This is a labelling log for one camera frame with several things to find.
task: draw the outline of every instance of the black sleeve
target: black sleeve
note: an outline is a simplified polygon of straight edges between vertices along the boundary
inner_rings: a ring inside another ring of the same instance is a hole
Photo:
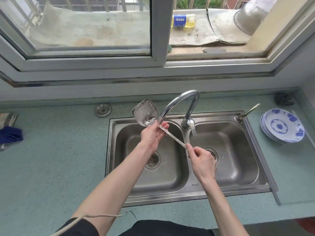
[[[69,219],[60,229],[73,222],[76,218]],[[94,225],[86,219],[81,219],[74,226],[68,229],[61,236],[99,236],[99,233]]]

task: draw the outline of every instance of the forearm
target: forearm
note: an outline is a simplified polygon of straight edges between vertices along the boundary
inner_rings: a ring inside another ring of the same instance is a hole
[[[202,186],[208,196],[221,236],[249,236],[215,179],[204,180]]]
[[[84,200],[72,217],[84,214],[117,215],[130,191],[140,177],[150,157],[150,150],[141,142]],[[106,235],[115,218],[87,218],[99,231]]]

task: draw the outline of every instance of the green countertop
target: green countertop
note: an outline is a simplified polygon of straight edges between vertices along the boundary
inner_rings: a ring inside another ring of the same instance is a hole
[[[169,101],[155,101],[159,111]],[[272,193],[227,197],[243,224],[315,216],[315,150],[305,138],[281,145],[267,138],[259,126],[263,112],[276,108],[273,95],[203,98],[194,112],[247,110],[250,124],[278,185],[283,203]],[[15,127],[25,139],[0,151],[0,235],[49,235],[77,209],[104,178],[110,118],[132,117],[132,103],[113,103],[105,118],[94,114],[94,104],[0,109],[17,112]],[[185,100],[172,113],[184,113]],[[312,139],[315,131],[298,104],[295,111]],[[207,200],[192,200],[123,208],[108,235],[117,236],[136,220],[159,219],[179,224],[216,228]]]

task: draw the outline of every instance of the metal basin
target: metal basin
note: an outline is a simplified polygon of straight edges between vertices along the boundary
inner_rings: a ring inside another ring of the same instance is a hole
[[[241,113],[192,114],[197,136],[181,128],[184,115],[170,115],[165,120],[170,124],[169,131],[182,142],[213,153],[218,168],[216,180],[224,195],[268,192],[267,175],[277,190],[247,118],[242,123],[235,120]],[[134,118],[110,120],[105,176],[136,147],[143,129]],[[187,155],[182,146],[165,136],[124,206],[207,198]]]

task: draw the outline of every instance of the blue and white plate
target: blue and white plate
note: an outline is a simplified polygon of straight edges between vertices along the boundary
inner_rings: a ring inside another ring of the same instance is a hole
[[[300,120],[282,109],[271,109],[261,118],[264,133],[280,143],[296,143],[303,139],[305,130]]]

